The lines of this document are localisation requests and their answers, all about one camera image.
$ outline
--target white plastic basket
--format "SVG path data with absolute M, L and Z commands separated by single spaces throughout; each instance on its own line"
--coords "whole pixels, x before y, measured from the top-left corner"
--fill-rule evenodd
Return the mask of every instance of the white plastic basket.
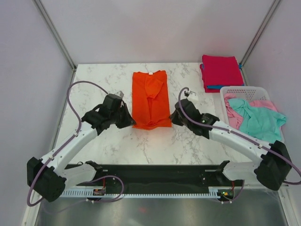
M 270 100 L 268 92 L 261 87 L 255 86 L 224 86 L 220 90 L 221 99 L 222 99 L 222 111 L 225 118 L 225 123 L 229 125 L 229 119 L 227 116 L 227 110 L 225 105 L 224 95 L 226 93 L 234 93 L 237 98 L 245 99 L 248 102 L 252 102 L 254 100 Z M 280 129 L 281 134 L 281 142 L 284 142 L 284 137 L 282 131 Z

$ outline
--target teal cloth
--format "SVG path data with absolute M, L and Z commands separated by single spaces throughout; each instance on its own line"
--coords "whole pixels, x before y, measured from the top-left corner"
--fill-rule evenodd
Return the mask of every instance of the teal cloth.
M 252 107 L 244 99 L 229 99 L 230 107 L 244 120 L 239 130 L 260 140 L 274 143 L 281 141 L 280 126 L 286 123 L 286 116 L 266 107 Z

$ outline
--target marble tabletop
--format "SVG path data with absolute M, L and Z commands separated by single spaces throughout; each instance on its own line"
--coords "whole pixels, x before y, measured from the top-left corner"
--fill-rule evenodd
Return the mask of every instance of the marble tabletop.
M 169 108 L 174 112 L 179 91 L 189 87 L 197 92 L 200 111 L 211 113 L 223 120 L 220 94 L 205 93 L 199 63 L 168 64 L 94 64 L 79 65 L 74 81 L 94 82 L 109 93 L 122 91 L 124 101 L 132 112 L 133 72 L 165 70 L 168 81 Z M 71 102 L 82 117 L 105 94 L 90 84 L 77 84 L 72 88 Z M 77 119 L 70 107 L 64 112 L 57 145 L 77 127 Z M 117 129 L 112 125 L 100 136 L 87 144 L 71 161 L 95 161 L 99 164 L 220 164 L 224 160 L 250 161 L 247 157 L 218 142 L 194 135 L 186 127 L 141 130 L 132 127 Z

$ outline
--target pink towel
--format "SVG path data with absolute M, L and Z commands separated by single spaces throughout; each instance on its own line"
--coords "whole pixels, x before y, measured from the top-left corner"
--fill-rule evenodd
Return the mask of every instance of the pink towel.
M 228 100 L 232 99 L 232 98 L 236 98 L 236 95 L 233 93 L 226 93 L 224 95 L 225 105 L 226 105 L 226 109 L 227 109 L 227 115 L 228 115 L 228 119 L 229 119 L 229 125 L 235 129 L 239 129 L 244 118 L 230 107 Z M 269 100 L 254 100 L 254 101 L 250 102 L 250 106 L 266 107 L 270 110 L 277 111 L 274 104 Z

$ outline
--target wall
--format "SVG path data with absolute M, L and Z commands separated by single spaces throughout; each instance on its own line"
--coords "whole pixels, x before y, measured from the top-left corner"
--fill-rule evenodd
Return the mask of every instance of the wall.
M 283 127 L 291 159 L 301 167 L 301 1 L 281 3 L 267 30 L 245 65 L 250 85 L 264 87 L 288 120 Z M 300 181 L 291 172 L 290 181 Z M 292 187 L 301 216 L 301 186 Z
M 77 64 L 240 61 L 273 0 L 41 0 Z
M 0 221 L 21 224 L 26 163 L 49 150 L 71 69 L 31 0 L 0 7 Z

